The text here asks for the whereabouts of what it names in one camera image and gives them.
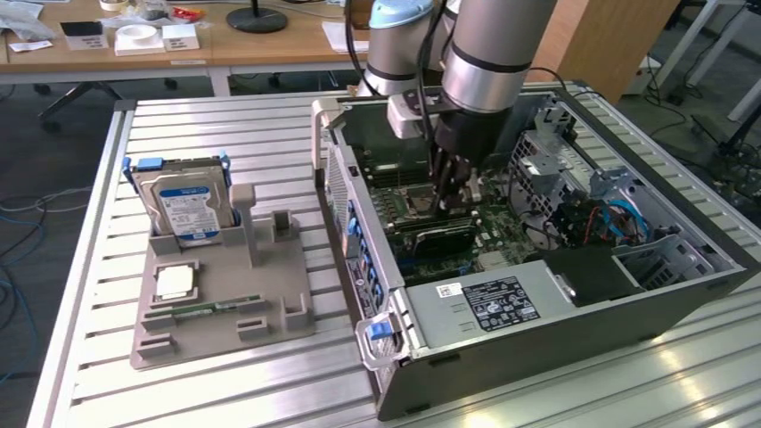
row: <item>tape roll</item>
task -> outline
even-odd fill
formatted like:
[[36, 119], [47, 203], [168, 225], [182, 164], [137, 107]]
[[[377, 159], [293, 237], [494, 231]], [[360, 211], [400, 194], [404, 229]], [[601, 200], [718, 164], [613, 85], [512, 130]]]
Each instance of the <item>tape roll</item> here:
[[128, 4], [129, 0], [100, 0], [100, 8], [109, 12], [120, 12]]

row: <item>blue hard drive label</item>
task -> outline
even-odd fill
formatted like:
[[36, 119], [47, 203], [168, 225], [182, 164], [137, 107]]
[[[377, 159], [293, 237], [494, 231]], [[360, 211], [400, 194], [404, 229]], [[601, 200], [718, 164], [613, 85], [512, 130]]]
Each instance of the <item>blue hard drive label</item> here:
[[184, 240], [206, 239], [218, 234], [216, 211], [208, 206], [208, 187], [164, 189], [158, 192], [166, 220], [174, 235]]

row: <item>blue network cable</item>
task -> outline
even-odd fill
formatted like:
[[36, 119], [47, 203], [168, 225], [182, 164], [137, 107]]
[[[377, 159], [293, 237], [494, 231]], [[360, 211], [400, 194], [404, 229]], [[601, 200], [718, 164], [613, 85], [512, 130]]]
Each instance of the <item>blue network cable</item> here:
[[43, 243], [43, 240], [45, 239], [45, 230], [43, 229], [43, 225], [40, 223], [33, 223], [31, 221], [13, 220], [13, 219], [4, 217], [4, 216], [0, 216], [0, 220], [5, 221], [8, 223], [13, 223], [15, 225], [33, 226], [39, 230], [37, 241], [29, 247], [29, 249], [27, 251], [24, 251], [24, 253], [21, 255], [19, 255], [15, 259], [12, 259], [11, 261], [1, 264], [1, 266], [9, 266], [9, 265], [13, 265], [15, 263], [17, 263], [23, 258], [25, 258], [32, 253], [32, 251], [35, 251], [37, 249], [39, 245]]
[[21, 308], [24, 309], [24, 314], [27, 315], [28, 327], [32, 333], [32, 348], [29, 349], [27, 358], [24, 358], [16, 366], [5, 373], [5, 376], [0, 378], [0, 385], [5, 382], [5, 380], [19, 371], [21, 367], [28, 363], [29, 360], [33, 360], [33, 357], [37, 355], [37, 346], [39, 346], [39, 334], [37, 328], [35, 327], [35, 320], [32, 318], [32, 312], [28, 309], [27, 299], [24, 298], [24, 293], [8, 282], [0, 280], [0, 286], [9, 289], [9, 291], [16, 295], [16, 298], [21, 302]]

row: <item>hard drive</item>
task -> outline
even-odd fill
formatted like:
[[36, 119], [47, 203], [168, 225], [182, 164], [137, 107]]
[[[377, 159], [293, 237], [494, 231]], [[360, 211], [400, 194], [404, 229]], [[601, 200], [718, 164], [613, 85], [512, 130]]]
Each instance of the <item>hard drive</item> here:
[[229, 204], [229, 159], [140, 159], [122, 172], [140, 195], [154, 236], [176, 235], [182, 248], [206, 245], [220, 229], [236, 225]]

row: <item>side panel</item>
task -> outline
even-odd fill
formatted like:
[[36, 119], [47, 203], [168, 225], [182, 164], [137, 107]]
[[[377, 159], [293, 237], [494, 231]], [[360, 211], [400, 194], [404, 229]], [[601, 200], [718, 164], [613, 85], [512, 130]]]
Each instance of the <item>side panel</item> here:
[[641, 299], [584, 316], [562, 319], [458, 351], [397, 367], [380, 397], [378, 419], [386, 421], [530, 375], [656, 338], [698, 306], [742, 281], [716, 280]]

